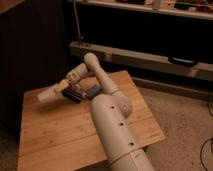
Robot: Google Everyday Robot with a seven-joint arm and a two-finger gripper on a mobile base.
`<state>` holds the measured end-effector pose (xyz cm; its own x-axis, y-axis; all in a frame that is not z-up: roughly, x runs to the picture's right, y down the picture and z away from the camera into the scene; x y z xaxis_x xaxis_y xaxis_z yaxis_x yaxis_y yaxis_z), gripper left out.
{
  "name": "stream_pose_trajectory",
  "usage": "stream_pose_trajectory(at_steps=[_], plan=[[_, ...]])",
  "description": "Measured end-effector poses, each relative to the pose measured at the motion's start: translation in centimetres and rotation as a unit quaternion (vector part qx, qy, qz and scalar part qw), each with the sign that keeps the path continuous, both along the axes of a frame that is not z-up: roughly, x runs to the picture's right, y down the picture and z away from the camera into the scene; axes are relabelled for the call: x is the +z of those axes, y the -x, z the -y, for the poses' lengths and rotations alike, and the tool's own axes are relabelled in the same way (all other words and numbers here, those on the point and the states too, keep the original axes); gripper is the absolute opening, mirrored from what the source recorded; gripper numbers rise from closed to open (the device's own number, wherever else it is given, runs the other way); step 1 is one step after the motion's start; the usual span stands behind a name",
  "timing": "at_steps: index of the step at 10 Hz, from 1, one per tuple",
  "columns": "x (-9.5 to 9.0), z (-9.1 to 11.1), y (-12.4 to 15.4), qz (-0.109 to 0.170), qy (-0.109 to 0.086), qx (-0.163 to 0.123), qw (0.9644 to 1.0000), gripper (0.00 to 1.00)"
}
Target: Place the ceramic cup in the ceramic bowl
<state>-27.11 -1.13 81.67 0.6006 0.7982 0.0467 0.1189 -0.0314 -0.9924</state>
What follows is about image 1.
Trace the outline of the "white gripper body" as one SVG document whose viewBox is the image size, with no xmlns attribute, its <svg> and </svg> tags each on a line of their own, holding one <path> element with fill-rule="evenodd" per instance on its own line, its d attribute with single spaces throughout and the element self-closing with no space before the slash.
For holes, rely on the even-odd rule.
<svg viewBox="0 0 213 171">
<path fill-rule="evenodd" d="M 73 68 L 71 71 L 69 71 L 65 78 L 72 84 L 78 83 L 83 78 L 86 78 L 88 76 L 88 69 L 84 63 L 81 63 L 80 65 Z"/>
</svg>

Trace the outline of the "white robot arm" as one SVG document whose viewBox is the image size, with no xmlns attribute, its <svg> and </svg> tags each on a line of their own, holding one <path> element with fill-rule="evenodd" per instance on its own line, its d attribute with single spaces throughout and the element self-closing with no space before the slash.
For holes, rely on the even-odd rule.
<svg viewBox="0 0 213 171">
<path fill-rule="evenodd" d="M 126 118 L 132 113 L 129 98 L 100 66 L 94 53 L 87 53 L 84 62 L 67 73 L 54 91 L 74 87 L 93 74 L 103 90 L 90 102 L 90 113 L 107 156 L 111 171 L 155 171 L 143 148 L 131 131 Z"/>
</svg>

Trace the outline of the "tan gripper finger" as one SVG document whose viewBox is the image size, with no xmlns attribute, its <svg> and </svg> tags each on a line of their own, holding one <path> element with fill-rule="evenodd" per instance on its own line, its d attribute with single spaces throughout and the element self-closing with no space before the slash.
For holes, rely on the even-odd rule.
<svg viewBox="0 0 213 171">
<path fill-rule="evenodd" d="M 56 93 L 58 93 L 58 92 L 61 92 L 68 87 L 69 87 L 69 81 L 67 79 L 63 79 L 56 85 L 56 87 L 54 88 L 54 91 Z"/>
</svg>

